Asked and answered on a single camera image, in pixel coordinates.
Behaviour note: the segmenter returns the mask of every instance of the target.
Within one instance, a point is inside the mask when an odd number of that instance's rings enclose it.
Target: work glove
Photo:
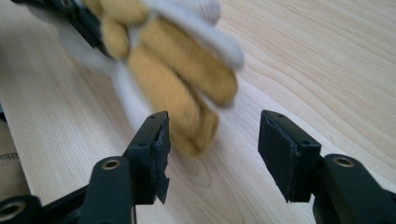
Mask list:
[[[117,60],[110,77],[134,129],[149,114],[166,110],[172,146],[191,157],[204,152],[219,125],[218,115],[204,99],[229,105],[237,92],[235,71],[244,63],[237,43],[214,28],[219,3],[85,0],[79,4],[101,22],[106,50]],[[76,51],[71,41],[65,42]]]

